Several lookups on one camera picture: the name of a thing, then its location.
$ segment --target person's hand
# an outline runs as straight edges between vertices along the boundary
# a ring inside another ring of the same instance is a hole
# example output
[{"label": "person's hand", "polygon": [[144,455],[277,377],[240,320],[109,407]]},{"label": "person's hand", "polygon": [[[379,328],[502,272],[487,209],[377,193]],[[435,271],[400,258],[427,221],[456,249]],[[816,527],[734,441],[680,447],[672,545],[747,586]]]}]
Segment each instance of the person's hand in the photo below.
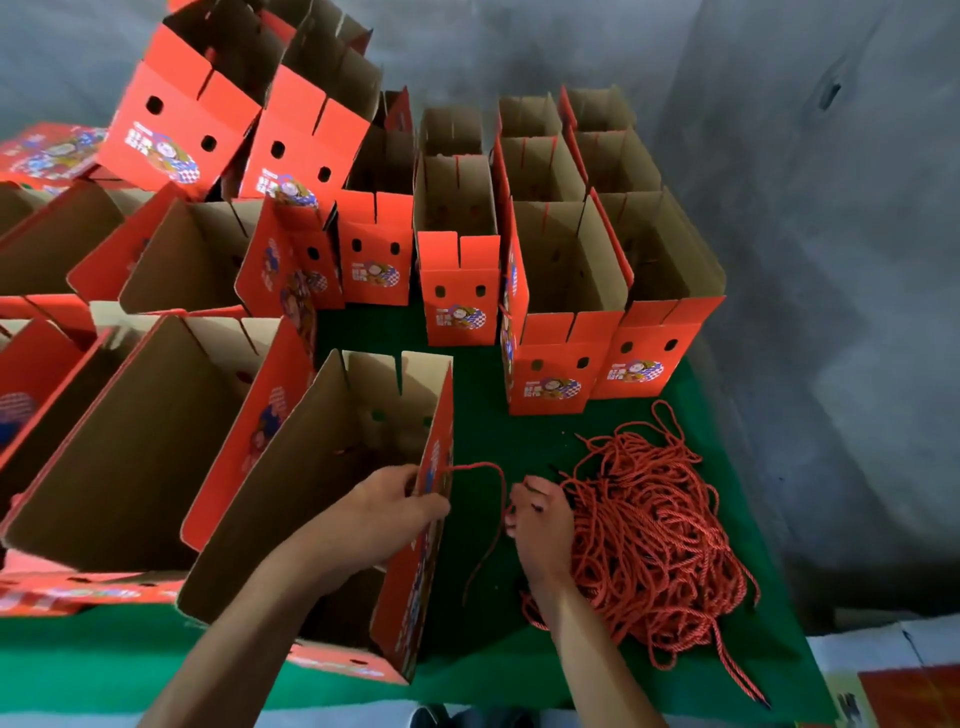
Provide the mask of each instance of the person's hand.
[{"label": "person's hand", "polygon": [[563,489],[536,475],[515,483],[510,493],[515,512],[505,519],[507,535],[531,587],[570,578],[573,511]]},{"label": "person's hand", "polygon": [[294,533],[277,550],[315,574],[340,583],[390,559],[431,522],[446,517],[439,493],[407,496],[419,466],[381,468]]}]

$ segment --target person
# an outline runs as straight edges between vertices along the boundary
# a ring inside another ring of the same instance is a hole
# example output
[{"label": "person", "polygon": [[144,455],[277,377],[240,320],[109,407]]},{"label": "person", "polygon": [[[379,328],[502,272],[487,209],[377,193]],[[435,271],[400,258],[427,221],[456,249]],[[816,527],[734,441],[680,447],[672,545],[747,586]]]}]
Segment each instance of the person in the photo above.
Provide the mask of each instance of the person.
[{"label": "person", "polygon": [[[140,726],[253,726],[315,602],[357,571],[385,562],[449,513],[440,494],[405,495],[417,470],[407,465],[374,472],[274,549],[187,655]],[[528,475],[513,486],[511,502],[515,512],[506,517],[507,533],[516,540],[583,725],[665,726],[573,581],[573,513],[563,489]],[[422,725],[424,716],[417,711],[411,725]]]}]

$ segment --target person's right arm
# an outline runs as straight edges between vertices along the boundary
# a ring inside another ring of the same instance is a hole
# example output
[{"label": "person's right arm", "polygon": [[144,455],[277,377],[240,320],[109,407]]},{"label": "person's right arm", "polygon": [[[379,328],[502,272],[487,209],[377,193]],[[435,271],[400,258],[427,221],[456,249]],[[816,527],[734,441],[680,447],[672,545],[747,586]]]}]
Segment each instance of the person's right arm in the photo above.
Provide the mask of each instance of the person's right arm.
[{"label": "person's right arm", "polygon": [[666,726],[573,582],[573,512],[563,490],[529,475],[514,486],[510,499],[516,512],[507,516],[507,533],[516,539],[520,564],[585,728]]}]

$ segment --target green tablecloth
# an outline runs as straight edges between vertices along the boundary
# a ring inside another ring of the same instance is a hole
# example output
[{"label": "green tablecloth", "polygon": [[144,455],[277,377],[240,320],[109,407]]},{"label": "green tablecloth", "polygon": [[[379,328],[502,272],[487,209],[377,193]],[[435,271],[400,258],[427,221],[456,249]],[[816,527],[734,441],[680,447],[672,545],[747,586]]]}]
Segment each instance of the green tablecloth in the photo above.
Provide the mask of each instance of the green tablecloth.
[{"label": "green tablecloth", "polygon": [[[318,354],[332,347],[398,354],[426,351],[423,311],[357,306],[320,316]],[[580,416],[507,415],[499,350],[444,350],[454,360],[455,462],[499,463],[511,480],[547,477],[583,456],[573,436],[605,434],[622,422],[649,419],[649,400],[591,402]],[[713,429],[704,397],[684,362],[664,393],[674,406],[702,473],[721,495],[720,517],[733,547],[763,591],[759,606],[741,607],[721,622],[734,656],[769,698],[768,712],[752,702],[721,667],[712,648],[681,657],[668,672],[651,667],[631,640],[623,653],[654,704],[665,713],[730,720],[832,722],[823,679],[791,612]],[[521,571],[504,538],[474,582],[466,608],[464,583],[486,550],[500,489],[489,469],[456,473],[452,513],[427,612],[417,676],[410,688],[287,665],[268,708],[303,708],[387,698],[478,706],[570,707],[560,664],[547,634],[526,624],[518,609]],[[145,709],[199,637],[171,607],[98,607],[64,619],[0,619],[0,710],[129,712]]]}]

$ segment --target forearm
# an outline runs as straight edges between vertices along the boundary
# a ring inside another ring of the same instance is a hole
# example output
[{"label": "forearm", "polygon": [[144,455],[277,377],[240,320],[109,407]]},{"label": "forearm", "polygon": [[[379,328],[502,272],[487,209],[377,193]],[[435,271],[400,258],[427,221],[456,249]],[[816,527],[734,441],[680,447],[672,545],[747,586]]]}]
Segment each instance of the forearm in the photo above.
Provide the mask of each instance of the forearm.
[{"label": "forearm", "polygon": [[300,626],[342,581],[336,564],[280,546],[197,642],[140,723],[254,725]]},{"label": "forearm", "polygon": [[585,728],[666,726],[572,578],[531,584]]}]

